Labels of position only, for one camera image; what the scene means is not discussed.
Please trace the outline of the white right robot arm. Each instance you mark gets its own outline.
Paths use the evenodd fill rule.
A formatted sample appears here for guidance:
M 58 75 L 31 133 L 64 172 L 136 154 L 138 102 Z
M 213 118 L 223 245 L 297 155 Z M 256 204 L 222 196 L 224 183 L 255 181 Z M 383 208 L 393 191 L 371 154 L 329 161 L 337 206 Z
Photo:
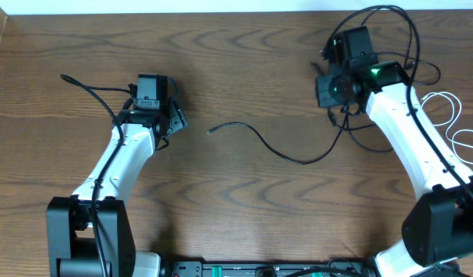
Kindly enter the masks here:
M 396 61 L 330 62 L 318 77 L 323 108 L 357 104 L 381 129 L 405 167 L 416 203 L 401 240 L 379 252 L 379 276 L 416 276 L 473 253 L 473 171 L 431 123 Z

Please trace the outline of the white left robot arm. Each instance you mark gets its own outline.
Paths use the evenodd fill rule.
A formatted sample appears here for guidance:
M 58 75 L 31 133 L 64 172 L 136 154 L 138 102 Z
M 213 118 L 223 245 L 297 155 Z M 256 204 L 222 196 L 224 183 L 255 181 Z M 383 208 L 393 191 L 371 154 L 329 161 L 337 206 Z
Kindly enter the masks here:
M 126 205 L 143 165 L 161 140 L 187 127 L 177 101 L 157 109 L 123 109 L 119 128 L 89 177 L 46 209 L 52 276 L 169 276 L 169 262 L 138 251 Z

